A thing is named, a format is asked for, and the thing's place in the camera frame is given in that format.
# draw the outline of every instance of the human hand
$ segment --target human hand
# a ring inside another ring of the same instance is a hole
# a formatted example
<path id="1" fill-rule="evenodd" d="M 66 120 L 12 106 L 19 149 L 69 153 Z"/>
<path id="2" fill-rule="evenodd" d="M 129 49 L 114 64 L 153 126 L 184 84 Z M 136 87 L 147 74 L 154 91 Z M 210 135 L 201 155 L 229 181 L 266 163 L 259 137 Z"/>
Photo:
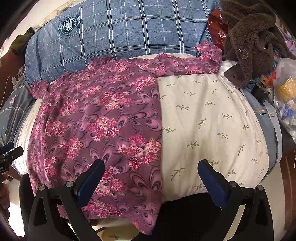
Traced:
<path id="1" fill-rule="evenodd" d="M 0 205 L 3 209 L 8 209 L 10 207 L 10 200 L 9 200 L 9 191 L 5 183 L 2 183 L 8 178 L 6 174 L 0 174 Z"/>

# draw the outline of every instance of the red plastic bag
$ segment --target red plastic bag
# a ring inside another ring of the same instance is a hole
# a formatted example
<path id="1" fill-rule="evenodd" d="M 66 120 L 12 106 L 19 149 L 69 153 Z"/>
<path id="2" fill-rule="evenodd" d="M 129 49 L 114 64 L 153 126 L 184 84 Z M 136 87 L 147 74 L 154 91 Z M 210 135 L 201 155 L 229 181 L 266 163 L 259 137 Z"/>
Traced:
<path id="1" fill-rule="evenodd" d="M 222 22 L 221 11 L 216 8 L 207 20 L 207 26 L 213 39 L 213 44 L 224 50 L 224 41 L 228 34 L 227 25 Z"/>

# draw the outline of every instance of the brown fleece garment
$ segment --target brown fleece garment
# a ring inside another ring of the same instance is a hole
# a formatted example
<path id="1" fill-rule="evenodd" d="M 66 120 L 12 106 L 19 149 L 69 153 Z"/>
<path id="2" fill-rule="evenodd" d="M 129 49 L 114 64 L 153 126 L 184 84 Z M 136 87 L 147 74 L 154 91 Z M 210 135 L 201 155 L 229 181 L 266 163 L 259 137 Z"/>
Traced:
<path id="1" fill-rule="evenodd" d="M 224 43 L 227 60 L 239 64 L 225 72 L 225 76 L 237 87 L 244 87 L 251 79 L 272 69 L 273 46 L 280 49 L 284 58 L 296 59 L 275 26 L 276 16 L 259 0 L 220 0 L 222 20 L 228 26 Z M 247 59 L 239 52 L 244 49 Z"/>

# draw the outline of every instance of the plaid fabric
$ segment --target plaid fabric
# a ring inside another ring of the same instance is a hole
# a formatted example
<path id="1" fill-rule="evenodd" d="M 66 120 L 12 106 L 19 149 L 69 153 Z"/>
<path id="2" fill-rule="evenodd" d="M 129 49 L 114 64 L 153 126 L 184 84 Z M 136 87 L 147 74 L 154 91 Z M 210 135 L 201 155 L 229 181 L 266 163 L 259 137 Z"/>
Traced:
<path id="1" fill-rule="evenodd" d="M 25 57 L 25 80 L 53 81 L 102 56 L 195 55 L 194 46 L 212 41 L 207 18 L 218 6 L 215 0 L 86 0 L 33 35 Z M 67 24 L 75 16 L 81 23 L 66 35 L 61 29 L 71 28 Z"/>

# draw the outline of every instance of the star print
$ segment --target star print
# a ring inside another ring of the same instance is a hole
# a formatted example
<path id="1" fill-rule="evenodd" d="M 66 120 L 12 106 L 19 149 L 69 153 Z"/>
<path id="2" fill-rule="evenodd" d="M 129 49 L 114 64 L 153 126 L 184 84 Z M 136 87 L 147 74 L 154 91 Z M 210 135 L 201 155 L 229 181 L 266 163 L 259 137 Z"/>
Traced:
<path id="1" fill-rule="evenodd" d="M 17 95 L 13 96 L 12 99 L 9 101 L 9 105 L 13 104 L 13 102 L 15 101 L 15 98 L 17 97 Z"/>

